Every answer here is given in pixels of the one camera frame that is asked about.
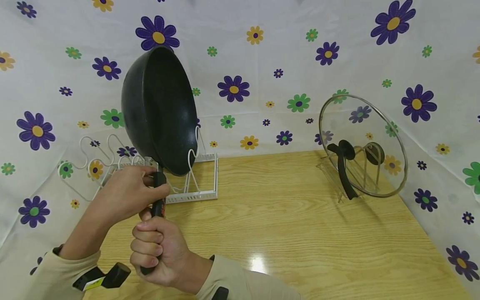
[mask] white wire rack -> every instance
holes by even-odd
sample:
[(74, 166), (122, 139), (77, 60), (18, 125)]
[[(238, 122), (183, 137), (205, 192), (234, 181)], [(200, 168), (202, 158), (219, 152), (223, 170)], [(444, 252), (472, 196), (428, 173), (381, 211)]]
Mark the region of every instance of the white wire rack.
[[(202, 134), (200, 132), (200, 128), (197, 126), (195, 129), (195, 137), (197, 140), (197, 149), (196, 152), (193, 149), (190, 149), (188, 151), (187, 157), (185, 159), (188, 160), (188, 165), (191, 166), (190, 164), (190, 153), (195, 156), (195, 163), (201, 163), (201, 162), (208, 162), (208, 161), (213, 161), (214, 162), (214, 170), (213, 170), (213, 186), (211, 190), (200, 190), (197, 179), (195, 178), (195, 174), (192, 170), (192, 167), (190, 167), (190, 171), (188, 172), (187, 175), (185, 175), (185, 181), (183, 184), (183, 187), (172, 187), (172, 193), (167, 197), (166, 201), (167, 203), (179, 203), (179, 202), (190, 202), (190, 201), (199, 201), (199, 200), (211, 200), (211, 199), (217, 199), (217, 192), (218, 192), (218, 155), (217, 153), (207, 153), (204, 145), (204, 141), (202, 139)], [(98, 146), (95, 146), (95, 149), (98, 150), (99, 152), (95, 153), (95, 155), (89, 155), (84, 149), (85, 143), (83, 141), (87, 139), (90, 141), (91, 145), (93, 143), (97, 143), (94, 139), (92, 139), (90, 136), (84, 136), (80, 139), (79, 141), (79, 147), (80, 151), (82, 152), (85, 163), (82, 166), (78, 166), (74, 164), (71, 161), (62, 161), (58, 167), (58, 176), (62, 180), (63, 183), (65, 183), (72, 191), (74, 191), (76, 194), (78, 194), (83, 200), (90, 202), (94, 199), (96, 194), (103, 188), (103, 186), (107, 183), (108, 179), (111, 177), (114, 171), (122, 169), (126, 166), (141, 166), (141, 165), (150, 165), (154, 167), (158, 167), (158, 164), (150, 157), (142, 157), (139, 154), (135, 156), (119, 156), (116, 155), (116, 153), (112, 150), (111, 142), (113, 140), (116, 140), (124, 149), (127, 149), (127, 147), (124, 145), (124, 143), (120, 140), (120, 138), (116, 134), (110, 134), (107, 138), (107, 148), (108, 150), (105, 151), (105, 149), (101, 146), (103, 143), (99, 143)], [(98, 158), (97, 155), (103, 154), (107, 158), (107, 163), (104, 162), (102, 159)], [(101, 164), (102, 167), (108, 167), (107, 171), (105, 174), (102, 173), (102, 176), (97, 175), (97, 170), (96, 167), (98, 164)], [(85, 196), (84, 192), (79, 191), (77, 187), (75, 187), (73, 184), (71, 184), (70, 181), (70, 176), (66, 177), (63, 175), (63, 170), (64, 168), (75, 168), (77, 170), (83, 170), (87, 172), (87, 176), (96, 183), (97, 188), (95, 191), (95, 194), (93, 197), (87, 197)], [(195, 191), (194, 192), (189, 192), (190, 184), (192, 183), (195, 185)]]

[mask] table surface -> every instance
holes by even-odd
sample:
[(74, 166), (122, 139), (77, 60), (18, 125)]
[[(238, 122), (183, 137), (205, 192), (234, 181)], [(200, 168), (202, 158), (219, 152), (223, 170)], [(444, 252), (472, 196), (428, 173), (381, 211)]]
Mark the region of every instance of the table surface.
[[(218, 199), (168, 204), (190, 249), (281, 278), (305, 299), (470, 299), (398, 196), (337, 203), (321, 152), (221, 158)], [(194, 166), (201, 186), (213, 163)], [(132, 217), (112, 228), (99, 266), (132, 269), (119, 289), (86, 300), (194, 299), (142, 281), (129, 263)]]

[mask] floral backdrop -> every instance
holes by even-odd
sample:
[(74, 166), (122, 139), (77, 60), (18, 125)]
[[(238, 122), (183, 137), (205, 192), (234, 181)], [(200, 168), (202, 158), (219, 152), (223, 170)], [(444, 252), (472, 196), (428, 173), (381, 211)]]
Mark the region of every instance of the floral backdrop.
[[(78, 170), (78, 139), (126, 139), (123, 79), (160, 44), (181, 60), (205, 146), (221, 156), (322, 149), (341, 136), (318, 130), (328, 98), (352, 94), (377, 106), (393, 120), (385, 129), (368, 127), (368, 106), (343, 122), (365, 142), (401, 136), (409, 163), (402, 199), (480, 297), (480, 2), (7, 0), (0, 8), (8, 25), (0, 43), (2, 290), (28, 280), (88, 206), (61, 180), (88, 180), (88, 190), (108, 160)], [(138, 155), (126, 141), (117, 158)], [(86, 143), (99, 150), (105, 137)], [(388, 156), (384, 169), (403, 176), (402, 163)]]

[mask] frying pan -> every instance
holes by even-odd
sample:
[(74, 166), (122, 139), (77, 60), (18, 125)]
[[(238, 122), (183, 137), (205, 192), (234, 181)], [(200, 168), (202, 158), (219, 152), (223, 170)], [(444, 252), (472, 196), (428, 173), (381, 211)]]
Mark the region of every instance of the frying pan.
[[(121, 110), (128, 137), (143, 157), (158, 163), (154, 187), (167, 183), (163, 168), (176, 176), (190, 171), (197, 150), (197, 111), (187, 74), (172, 50), (157, 46), (130, 67), (121, 92)], [(164, 216), (165, 199), (152, 206)], [(155, 268), (141, 268), (147, 275)]]

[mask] black pan handle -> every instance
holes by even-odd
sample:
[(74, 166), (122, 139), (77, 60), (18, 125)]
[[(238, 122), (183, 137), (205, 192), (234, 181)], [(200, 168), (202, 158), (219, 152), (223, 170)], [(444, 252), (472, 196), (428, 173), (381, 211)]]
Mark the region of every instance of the black pan handle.
[[(153, 187), (154, 188), (159, 187), (160, 185), (165, 184), (165, 183), (167, 183), (167, 178), (165, 177), (165, 175), (163, 174), (162, 171), (153, 174)], [(150, 213), (152, 214), (152, 217), (160, 216), (160, 217), (163, 218), (165, 216), (165, 199), (160, 199), (160, 200), (155, 201), (152, 205), (152, 209), (150, 210)], [(156, 267), (145, 268), (145, 267), (141, 266), (140, 271), (142, 272), (143, 275), (148, 275), (151, 272), (153, 272), (153, 270), (155, 270), (155, 268)]]

